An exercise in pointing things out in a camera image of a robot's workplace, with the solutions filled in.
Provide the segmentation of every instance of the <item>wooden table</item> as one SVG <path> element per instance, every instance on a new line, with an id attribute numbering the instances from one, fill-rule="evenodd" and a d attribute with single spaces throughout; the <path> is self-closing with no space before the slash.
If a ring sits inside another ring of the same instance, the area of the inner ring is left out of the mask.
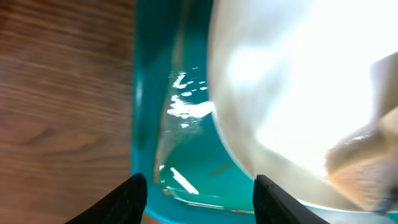
<path id="1" fill-rule="evenodd" d="M 63 223 L 129 177 L 134 8 L 0 1 L 0 223 Z"/>

